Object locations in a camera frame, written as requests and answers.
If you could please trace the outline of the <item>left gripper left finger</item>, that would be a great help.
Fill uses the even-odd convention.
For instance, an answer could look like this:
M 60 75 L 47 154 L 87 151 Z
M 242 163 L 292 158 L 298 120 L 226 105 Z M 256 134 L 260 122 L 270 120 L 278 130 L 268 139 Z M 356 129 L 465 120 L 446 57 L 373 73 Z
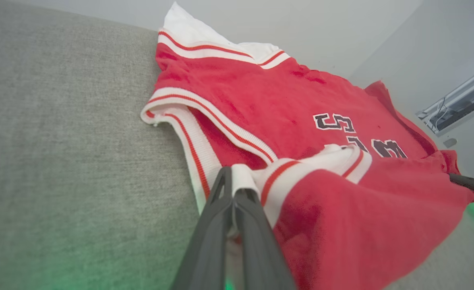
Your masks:
M 222 167 L 180 263 L 173 290 L 226 288 L 226 236 L 232 226 L 232 169 Z

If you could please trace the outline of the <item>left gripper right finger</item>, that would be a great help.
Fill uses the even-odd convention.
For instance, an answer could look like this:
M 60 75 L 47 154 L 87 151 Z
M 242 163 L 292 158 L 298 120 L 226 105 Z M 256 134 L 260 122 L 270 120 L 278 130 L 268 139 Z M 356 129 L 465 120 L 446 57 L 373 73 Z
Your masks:
M 244 288 L 295 290 L 296 283 L 257 193 L 239 189 L 234 196 L 234 209 L 243 246 Z

